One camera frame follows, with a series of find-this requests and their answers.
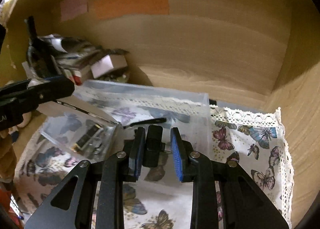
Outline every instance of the cardboard box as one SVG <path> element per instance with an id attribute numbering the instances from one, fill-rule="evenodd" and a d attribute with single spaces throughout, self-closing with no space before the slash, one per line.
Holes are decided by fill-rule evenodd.
<path id="1" fill-rule="evenodd" d="M 124 68 L 126 66 L 128 66 L 127 61 L 123 55 L 110 54 L 91 65 L 91 71 L 93 78 L 96 79 L 104 74 Z"/>
<path id="2" fill-rule="evenodd" d="M 86 80 L 93 79 L 90 65 L 82 69 L 70 69 L 76 85 L 82 85 Z"/>

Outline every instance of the butterfly pattern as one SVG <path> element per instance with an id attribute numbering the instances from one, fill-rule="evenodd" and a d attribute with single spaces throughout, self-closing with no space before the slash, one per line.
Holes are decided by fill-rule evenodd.
<path id="1" fill-rule="evenodd" d="M 219 128 L 228 127 L 229 129 L 232 129 L 232 130 L 235 130 L 237 128 L 237 125 L 229 122 L 223 122 L 223 121 L 216 121 L 214 125 L 216 125 Z"/>
<path id="2" fill-rule="evenodd" d="M 64 155 L 65 153 L 58 147 L 51 147 L 45 151 L 45 153 L 39 153 L 36 156 L 35 163 L 39 167 L 46 167 L 51 158 Z"/>
<path id="3" fill-rule="evenodd" d="M 256 160 L 258 160 L 258 158 L 259 158 L 259 147 L 257 146 L 257 145 L 254 145 L 254 144 L 252 144 L 251 146 L 250 146 L 250 149 L 248 149 L 248 156 L 250 156 L 250 154 L 253 152 L 254 153 L 254 158 L 256 159 Z"/>
<path id="4" fill-rule="evenodd" d="M 279 141 L 275 127 L 260 127 L 252 125 L 212 122 L 213 155 L 212 160 L 227 163 L 234 160 L 252 177 L 269 199 L 281 209 L 279 183 L 281 174 Z M 222 207 L 218 200 L 218 218 L 222 219 Z"/>
<path id="5" fill-rule="evenodd" d="M 27 193 L 27 196 L 29 198 L 29 200 L 33 203 L 33 205 L 35 206 L 35 208 L 39 207 L 39 203 L 38 201 L 33 197 L 33 195 L 31 195 L 30 193 Z"/>
<path id="6" fill-rule="evenodd" d="M 233 152 L 229 157 L 227 157 L 226 163 L 228 163 L 228 161 L 230 160 L 233 160 L 233 161 L 236 161 L 236 163 L 239 163 L 240 161 L 239 153 L 237 151 Z"/>
<path id="7" fill-rule="evenodd" d="M 134 119 L 136 117 L 136 113 L 131 112 L 129 107 L 123 107 L 120 109 L 116 109 L 111 114 L 115 115 L 115 116 L 120 116 L 121 117 L 120 122 L 124 126 L 127 125 L 132 119 Z"/>
<path id="8" fill-rule="evenodd" d="M 76 131 L 82 126 L 82 122 L 77 119 L 77 115 L 68 114 L 68 119 L 65 125 L 61 128 L 60 134 L 65 134 L 67 131 Z"/>
<path id="9" fill-rule="evenodd" d="M 148 174 L 145 177 L 145 181 L 160 181 L 164 175 L 164 165 L 167 164 L 168 154 L 166 152 L 161 152 L 159 155 L 158 166 L 150 168 Z"/>
<path id="10" fill-rule="evenodd" d="M 251 128 L 252 128 L 252 126 L 241 125 L 241 126 L 238 127 L 238 131 L 240 131 L 240 132 L 244 133 L 245 135 L 249 136 Z"/>
<path id="11" fill-rule="evenodd" d="M 249 128 L 250 136 L 258 142 L 262 148 L 269 149 L 269 141 L 271 138 L 277 138 L 276 128 L 252 127 Z"/>
<path id="12" fill-rule="evenodd" d="M 279 146 L 275 146 L 270 152 L 269 166 L 276 166 L 279 163 L 280 163 Z"/>
<path id="13" fill-rule="evenodd" d="M 62 177 L 66 176 L 66 172 L 54 172 L 51 167 L 42 168 L 37 173 L 38 183 L 42 186 L 55 186 L 62 181 Z"/>
<path id="14" fill-rule="evenodd" d="M 165 129 L 170 129 L 172 126 L 172 121 L 177 122 L 183 122 L 183 123 L 190 123 L 190 116 L 182 113 L 177 113 L 173 111 L 167 111 L 162 109 L 155 109 L 151 107 L 145 107 L 145 106 L 138 106 L 138 108 L 141 108 L 143 110 L 146 110 L 149 112 L 149 114 L 154 118 L 166 118 L 166 123 L 161 123 L 160 126 L 164 127 Z"/>
<path id="15" fill-rule="evenodd" d="M 76 164 L 78 164 L 78 162 L 79 160 L 77 160 L 74 156 L 71 156 L 64 162 L 63 166 L 69 168 L 75 166 Z"/>
<path id="16" fill-rule="evenodd" d="M 27 176 L 31 176 L 33 175 L 34 179 L 35 179 L 35 174 L 36 172 L 36 165 L 34 163 L 34 161 L 32 159 L 30 159 L 27 163 Z"/>
<path id="17" fill-rule="evenodd" d="M 213 131 L 213 137 L 216 138 L 219 143 L 218 147 L 222 150 L 232 150 L 235 147 L 233 146 L 232 143 L 230 143 L 226 137 L 227 137 L 227 130 L 225 127 L 221 128 L 220 130 L 215 130 Z"/>
<path id="18" fill-rule="evenodd" d="M 272 166 L 268 167 L 265 175 L 252 169 L 251 176 L 255 183 L 261 188 L 261 190 L 264 190 L 265 188 L 272 190 L 275 186 L 275 171 Z"/>
<path id="19" fill-rule="evenodd" d="M 217 191 L 216 195 L 217 195 L 217 205 L 218 205 L 218 221 L 220 222 L 223 219 L 223 210 L 222 210 L 222 202 L 221 202 L 221 193 L 220 193 L 220 191 Z"/>
<path id="20" fill-rule="evenodd" d="M 124 184 L 122 188 L 123 192 L 123 207 L 127 212 L 131 212 L 137 215 L 145 215 L 147 210 L 144 205 L 136 198 L 136 190 L 128 185 Z"/>
<path id="21" fill-rule="evenodd" d="M 156 219 L 150 223 L 145 223 L 141 226 L 143 229 L 171 229 L 173 228 L 172 219 L 166 211 L 161 210 Z"/>

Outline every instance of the orange sticky note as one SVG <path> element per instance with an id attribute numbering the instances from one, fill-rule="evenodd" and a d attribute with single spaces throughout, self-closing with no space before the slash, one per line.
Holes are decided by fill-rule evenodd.
<path id="1" fill-rule="evenodd" d="M 169 0 L 95 0 L 93 6 L 98 19 L 134 14 L 169 14 Z"/>
<path id="2" fill-rule="evenodd" d="M 88 0 L 63 0 L 60 2 L 61 22 L 73 19 L 88 11 Z"/>

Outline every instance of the clutter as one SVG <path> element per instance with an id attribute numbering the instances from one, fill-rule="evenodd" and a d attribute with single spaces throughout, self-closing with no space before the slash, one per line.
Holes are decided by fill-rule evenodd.
<path id="1" fill-rule="evenodd" d="M 37 36 L 34 18 L 26 20 L 29 32 L 27 62 L 23 62 L 28 78 L 46 78 L 63 74 L 76 85 L 99 78 L 125 83 L 130 71 L 123 49 L 103 49 L 90 42 L 58 34 Z"/>
<path id="2" fill-rule="evenodd" d="M 157 123 L 164 128 L 164 143 L 170 141 L 170 128 L 179 127 L 198 151 L 210 155 L 208 143 L 212 135 L 207 94 L 88 80 L 77 87 L 74 96 L 101 108 L 122 126 Z M 133 135 L 133 128 L 129 127 L 121 132 L 123 136 Z"/>

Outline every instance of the clear plastic box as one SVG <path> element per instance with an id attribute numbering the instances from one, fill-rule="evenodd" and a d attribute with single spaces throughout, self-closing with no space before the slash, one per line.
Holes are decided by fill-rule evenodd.
<path id="1" fill-rule="evenodd" d="M 116 126 L 104 126 L 82 116 L 65 112 L 63 116 L 48 117 L 40 133 L 79 160 L 92 163 L 105 159 L 113 142 Z M 85 147 L 76 145 L 83 141 Z"/>
<path id="2" fill-rule="evenodd" d="M 208 94 L 89 80 L 76 87 L 73 95 L 121 123 L 114 127 L 104 126 L 84 150 L 75 152 L 76 143 L 96 123 L 68 112 L 61 117 L 49 117 L 41 134 L 78 159 L 104 160 L 111 153 L 122 150 L 124 140 L 133 139 L 138 126 L 143 126 L 147 133 L 149 125 L 126 129 L 123 126 L 160 117 L 167 119 L 166 123 L 159 124 L 164 128 L 162 142 L 170 143 L 170 130 L 178 127 L 182 139 L 191 142 L 194 150 L 209 156 L 212 138 Z"/>
<path id="3" fill-rule="evenodd" d="M 170 141 L 170 129 L 178 127 L 194 150 L 210 156 L 212 142 L 209 97 L 151 86 L 88 80 L 77 87 L 75 96 L 96 105 L 123 125 L 146 119 L 166 117 L 160 124 L 162 142 Z"/>

